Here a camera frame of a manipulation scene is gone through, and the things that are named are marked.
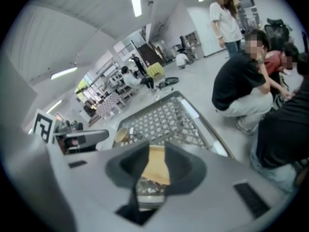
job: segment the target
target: yellow tablecloth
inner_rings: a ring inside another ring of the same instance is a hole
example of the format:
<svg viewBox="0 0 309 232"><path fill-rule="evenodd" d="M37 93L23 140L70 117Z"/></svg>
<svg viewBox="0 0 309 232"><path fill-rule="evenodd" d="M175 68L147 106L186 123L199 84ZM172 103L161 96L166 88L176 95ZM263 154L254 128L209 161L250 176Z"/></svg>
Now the yellow tablecloth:
<svg viewBox="0 0 309 232"><path fill-rule="evenodd" d="M151 76L152 78L155 77L156 74L160 73L164 75L164 70L160 63L154 63L153 65L146 68L147 74Z"/></svg>

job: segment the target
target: wooden bowl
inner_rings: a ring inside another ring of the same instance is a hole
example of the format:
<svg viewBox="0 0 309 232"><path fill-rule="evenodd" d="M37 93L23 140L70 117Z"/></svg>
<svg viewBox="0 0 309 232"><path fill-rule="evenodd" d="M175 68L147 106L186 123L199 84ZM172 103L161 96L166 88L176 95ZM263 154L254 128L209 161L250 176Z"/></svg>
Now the wooden bowl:
<svg viewBox="0 0 309 232"><path fill-rule="evenodd" d="M165 164L164 159L164 146L149 146L149 161L141 176L155 181L161 185L169 185L169 170Z"/></svg>
<svg viewBox="0 0 309 232"><path fill-rule="evenodd" d="M127 128L122 127L119 129L115 136L115 142L120 143L120 142L125 142L128 140L128 131Z"/></svg>

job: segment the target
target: red shirt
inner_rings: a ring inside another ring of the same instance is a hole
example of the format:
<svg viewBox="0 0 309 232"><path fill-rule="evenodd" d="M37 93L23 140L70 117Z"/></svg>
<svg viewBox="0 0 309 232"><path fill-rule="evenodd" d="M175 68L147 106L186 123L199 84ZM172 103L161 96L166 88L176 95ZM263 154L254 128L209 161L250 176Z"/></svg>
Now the red shirt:
<svg viewBox="0 0 309 232"><path fill-rule="evenodd" d="M268 52L264 61L268 75L277 72L281 66L281 52L271 51Z"/></svg>

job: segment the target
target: long hair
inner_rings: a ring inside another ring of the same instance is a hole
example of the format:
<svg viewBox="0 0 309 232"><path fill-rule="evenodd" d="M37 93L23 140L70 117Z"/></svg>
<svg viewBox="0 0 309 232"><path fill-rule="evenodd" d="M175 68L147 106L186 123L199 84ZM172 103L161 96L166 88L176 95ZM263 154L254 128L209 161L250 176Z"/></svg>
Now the long hair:
<svg viewBox="0 0 309 232"><path fill-rule="evenodd" d="M234 0L228 0L228 2L224 5L220 5L222 9L227 9L231 15L236 18L236 8L235 8L235 5L234 5Z"/></svg>

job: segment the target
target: ceiling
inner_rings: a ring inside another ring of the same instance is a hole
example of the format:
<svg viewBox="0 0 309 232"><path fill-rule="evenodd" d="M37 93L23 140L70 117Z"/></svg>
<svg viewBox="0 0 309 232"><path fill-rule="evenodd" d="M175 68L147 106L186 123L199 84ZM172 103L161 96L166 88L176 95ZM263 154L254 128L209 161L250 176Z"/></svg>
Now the ceiling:
<svg viewBox="0 0 309 232"><path fill-rule="evenodd" d="M51 101L71 92L82 74L130 33L152 23L155 36L180 1L141 0L142 15L135 17L131 0L31 0L12 25L3 50L38 94ZM50 80L75 62L81 75ZM44 104L40 101L37 107Z"/></svg>

